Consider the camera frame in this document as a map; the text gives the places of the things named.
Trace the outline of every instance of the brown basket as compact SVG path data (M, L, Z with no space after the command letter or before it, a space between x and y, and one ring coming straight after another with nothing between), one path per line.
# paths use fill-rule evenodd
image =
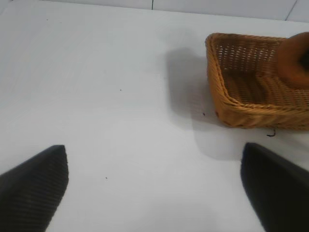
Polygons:
M217 116L239 128L309 130L309 90L277 75L285 38L215 33L206 40L208 79Z

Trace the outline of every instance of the black rubber pad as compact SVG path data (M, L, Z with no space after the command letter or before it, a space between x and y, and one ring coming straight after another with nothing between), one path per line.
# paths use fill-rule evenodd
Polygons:
M309 172L257 144L246 144L241 179L267 232L309 231Z
M52 146L0 175L0 232L43 232L69 181L63 145Z

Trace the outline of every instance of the round bread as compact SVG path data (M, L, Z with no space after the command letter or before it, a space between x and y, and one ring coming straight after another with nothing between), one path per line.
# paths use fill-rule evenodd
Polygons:
M309 89L309 32L284 40L277 51L278 75L291 88Z

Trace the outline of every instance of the white tabletop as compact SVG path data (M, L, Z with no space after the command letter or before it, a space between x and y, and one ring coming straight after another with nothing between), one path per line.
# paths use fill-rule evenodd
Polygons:
M14 0L0 15L0 172L65 144L70 182L48 232L262 232L239 176L243 146L309 169L309 134L218 122L204 40L308 30Z

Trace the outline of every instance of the crumb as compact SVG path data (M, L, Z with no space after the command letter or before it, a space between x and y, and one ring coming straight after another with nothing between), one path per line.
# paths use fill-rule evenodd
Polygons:
M276 129L274 129L274 133L273 134L267 134L268 137L275 137L276 136Z

